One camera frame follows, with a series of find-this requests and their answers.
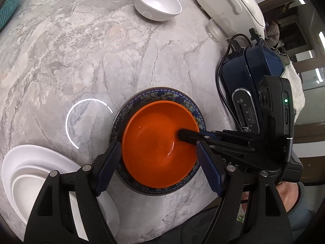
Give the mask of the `right forearm grey sleeve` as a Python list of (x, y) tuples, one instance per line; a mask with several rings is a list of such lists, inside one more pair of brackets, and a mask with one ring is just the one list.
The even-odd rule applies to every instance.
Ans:
[(287, 213), (292, 231), (304, 230), (315, 216), (315, 212), (308, 208), (305, 186), (301, 182), (297, 184), (299, 187), (298, 201)]

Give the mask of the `right hand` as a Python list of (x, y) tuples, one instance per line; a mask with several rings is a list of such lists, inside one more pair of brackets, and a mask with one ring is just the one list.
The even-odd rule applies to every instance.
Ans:
[(297, 183), (281, 182), (276, 186), (284, 208), (288, 213), (293, 209), (299, 198), (299, 187)]

